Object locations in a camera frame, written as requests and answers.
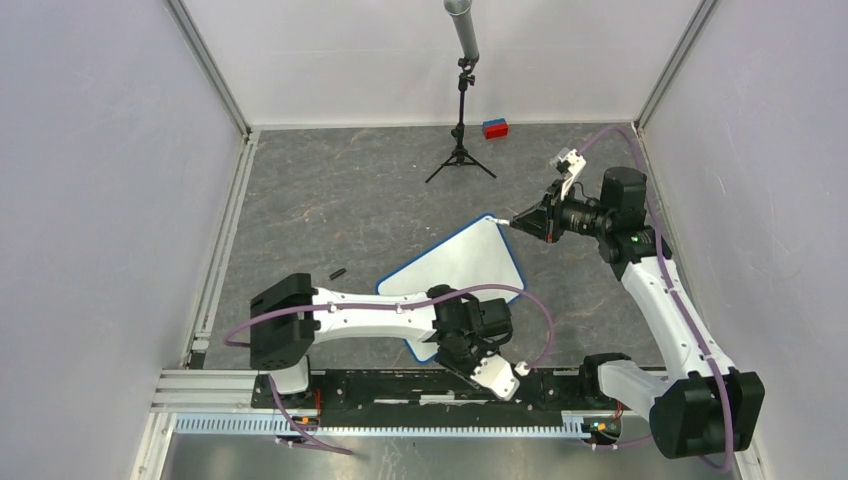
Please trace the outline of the blue-framed whiteboard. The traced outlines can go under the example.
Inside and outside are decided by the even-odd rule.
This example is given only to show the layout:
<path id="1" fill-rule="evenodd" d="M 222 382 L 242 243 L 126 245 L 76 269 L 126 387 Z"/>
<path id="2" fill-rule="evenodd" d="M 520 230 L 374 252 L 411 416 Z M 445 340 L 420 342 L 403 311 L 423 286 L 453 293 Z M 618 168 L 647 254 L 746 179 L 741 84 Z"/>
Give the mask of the blue-framed whiteboard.
<path id="1" fill-rule="evenodd" d="M 381 295 L 426 291 L 446 284 L 463 289 L 480 284 L 503 284 L 523 289 L 526 282 L 502 227 L 484 214 L 437 242 L 376 284 Z"/>

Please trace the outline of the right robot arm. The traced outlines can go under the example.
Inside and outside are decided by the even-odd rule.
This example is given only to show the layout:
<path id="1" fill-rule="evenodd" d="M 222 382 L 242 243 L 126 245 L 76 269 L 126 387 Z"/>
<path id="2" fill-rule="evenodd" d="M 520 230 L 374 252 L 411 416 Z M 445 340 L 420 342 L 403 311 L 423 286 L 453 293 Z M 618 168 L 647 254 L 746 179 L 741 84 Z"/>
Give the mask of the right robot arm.
<path id="1" fill-rule="evenodd" d="M 646 175 L 612 167 L 604 172 L 599 198 L 580 200 L 569 180 L 556 180 L 537 205 L 508 224 L 550 244 L 565 233 L 594 238 L 659 347 L 665 377 L 624 354 L 586 357 L 577 382 L 580 400 L 591 408 L 613 399 L 629 407 L 648 422 L 654 444 L 669 459 L 732 459 L 752 443 L 765 386 L 756 373 L 739 370 L 708 332 L 648 214 Z"/>

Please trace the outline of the silver microphone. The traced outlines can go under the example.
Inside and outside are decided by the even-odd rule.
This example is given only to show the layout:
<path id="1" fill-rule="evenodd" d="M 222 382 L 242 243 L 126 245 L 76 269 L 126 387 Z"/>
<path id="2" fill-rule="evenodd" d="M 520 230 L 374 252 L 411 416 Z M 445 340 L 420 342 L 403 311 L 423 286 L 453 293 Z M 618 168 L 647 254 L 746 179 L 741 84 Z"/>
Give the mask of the silver microphone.
<path id="1" fill-rule="evenodd" d="M 458 75 L 457 89 L 459 92 L 458 104 L 458 121 L 451 130 L 451 136 L 455 141 L 455 146 L 451 155 L 442 162 L 436 170 L 431 173 L 425 180 L 425 183 L 432 181 L 443 169 L 449 166 L 476 166 L 482 169 L 491 178 L 496 179 L 497 175 L 483 165 L 479 160 L 474 158 L 464 144 L 465 140 L 465 104 L 466 92 L 475 85 L 476 78 L 474 69 L 480 59 L 480 51 L 476 34 L 474 30 L 471 8 L 473 2 L 471 0 L 444 0 L 443 7 L 447 14 L 451 17 L 454 28 L 457 33 L 462 56 L 458 59 L 457 65 L 460 69 Z"/>

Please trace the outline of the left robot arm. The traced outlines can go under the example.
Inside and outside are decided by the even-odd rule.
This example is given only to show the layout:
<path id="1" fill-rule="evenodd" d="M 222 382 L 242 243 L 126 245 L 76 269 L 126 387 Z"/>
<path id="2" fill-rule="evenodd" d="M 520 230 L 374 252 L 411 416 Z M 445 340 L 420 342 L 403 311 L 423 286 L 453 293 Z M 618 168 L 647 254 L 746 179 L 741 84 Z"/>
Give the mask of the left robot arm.
<path id="1" fill-rule="evenodd" d="M 505 300 L 481 301 L 448 285 L 401 295 L 359 295 L 318 288 L 306 273 L 290 274 L 250 302 L 249 365 L 282 371 L 314 345 L 350 338 L 395 338 L 433 347 L 424 355 L 501 400 L 520 385 L 500 354 L 513 330 Z"/>

